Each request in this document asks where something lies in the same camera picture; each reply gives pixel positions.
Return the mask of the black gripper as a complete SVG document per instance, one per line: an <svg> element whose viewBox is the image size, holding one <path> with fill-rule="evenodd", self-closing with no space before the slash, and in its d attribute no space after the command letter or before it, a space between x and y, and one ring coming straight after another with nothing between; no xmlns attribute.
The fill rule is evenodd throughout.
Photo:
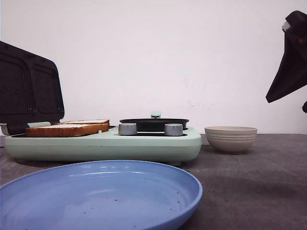
<svg viewBox="0 0 307 230"><path fill-rule="evenodd" d="M284 54L267 92L269 103L307 85L307 15L293 11L285 18Z"/></svg>

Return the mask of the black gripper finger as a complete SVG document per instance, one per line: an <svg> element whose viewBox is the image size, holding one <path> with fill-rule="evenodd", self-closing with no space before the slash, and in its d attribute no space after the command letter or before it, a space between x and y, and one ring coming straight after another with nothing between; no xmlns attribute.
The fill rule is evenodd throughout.
<svg viewBox="0 0 307 230"><path fill-rule="evenodd" d="M303 107L302 107L303 111L307 111L307 102L304 103Z"/></svg>

